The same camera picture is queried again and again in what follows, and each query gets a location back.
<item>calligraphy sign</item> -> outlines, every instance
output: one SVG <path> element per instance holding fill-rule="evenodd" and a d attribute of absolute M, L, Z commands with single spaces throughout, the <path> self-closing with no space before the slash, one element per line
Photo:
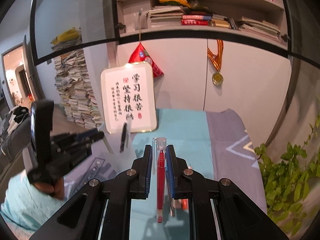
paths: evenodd
<path fill-rule="evenodd" d="M 101 92 L 106 128 L 122 132 L 132 119 L 131 132 L 153 131 L 157 127 L 152 67 L 147 62 L 107 68 L 101 73 Z"/>

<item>yellow object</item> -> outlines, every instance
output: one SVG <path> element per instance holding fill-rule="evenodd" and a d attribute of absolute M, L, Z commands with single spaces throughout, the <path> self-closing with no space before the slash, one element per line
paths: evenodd
<path fill-rule="evenodd" d="M 187 6 L 187 7 L 191 8 L 191 5 L 188 3 L 187 0 L 159 0 L 160 3 L 170 2 L 170 1 L 178 2 L 178 3 L 181 3 L 184 6 Z"/>
<path fill-rule="evenodd" d="M 64 33 L 59 34 L 50 43 L 53 45 L 57 45 L 58 43 L 60 43 L 62 41 L 70 41 L 70 40 L 77 39 L 78 37 L 79 37 L 79 32 L 77 31 L 77 29 L 75 27 L 73 27 L 72 29 L 70 29 Z"/>

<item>white wardrobe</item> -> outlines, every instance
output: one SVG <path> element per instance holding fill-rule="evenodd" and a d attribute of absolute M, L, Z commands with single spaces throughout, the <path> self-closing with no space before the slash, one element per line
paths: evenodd
<path fill-rule="evenodd" d="M 164 72 L 155 79 L 157 108 L 220 112 L 228 108 L 241 117 L 253 146 L 265 142 L 282 109 L 291 76 L 287 58 L 255 47 L 224 41 L 221 88 L 212 83 L 215 72 L 207 59 L 207 46 L 217 53 L 210 39 L 159 39 L 142 42 Z M 124 65 L 138 42 L 117 47 Z"/>

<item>medal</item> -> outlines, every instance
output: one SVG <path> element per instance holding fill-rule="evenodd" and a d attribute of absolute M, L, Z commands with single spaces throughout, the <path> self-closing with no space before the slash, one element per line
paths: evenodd
<path fill-rule="evenodd" d="M 223 82 L 223 76 L 220 74 L 220 72 L 216 72 L 212 75 L 212 82 L 216 86 L 221 86 Z"/>
<path fill-rule="evenodd" d="M 207 48 L 207 55 L 210 59 L 216 73 L 212 75 L 212 82 L 216 86 L 221 86 L 223 82 L 223 76 L 220 73 L 222 63 L 223 41 L 217 40 L 218 43 L 218 55 L 214 55 L 209 48 Z"/>

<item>pen cap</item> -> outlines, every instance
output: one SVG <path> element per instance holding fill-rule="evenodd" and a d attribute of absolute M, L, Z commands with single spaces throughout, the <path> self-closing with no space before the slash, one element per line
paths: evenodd
<path fill-rule="evenodd" d="M 165 137 L 155 137 L 152 139 L 152 151 L 153 151 L 153 174 L 156 173 L 156 167 L 157 167 L 157 162 L 159 159 L 159 154 L 161 151 L 163 151 L 163 158 L 164 158 L 164 166 L 166 166 L 166 161 L 165 161 L 165 151 L 167 149 L 167 138 Z"/>

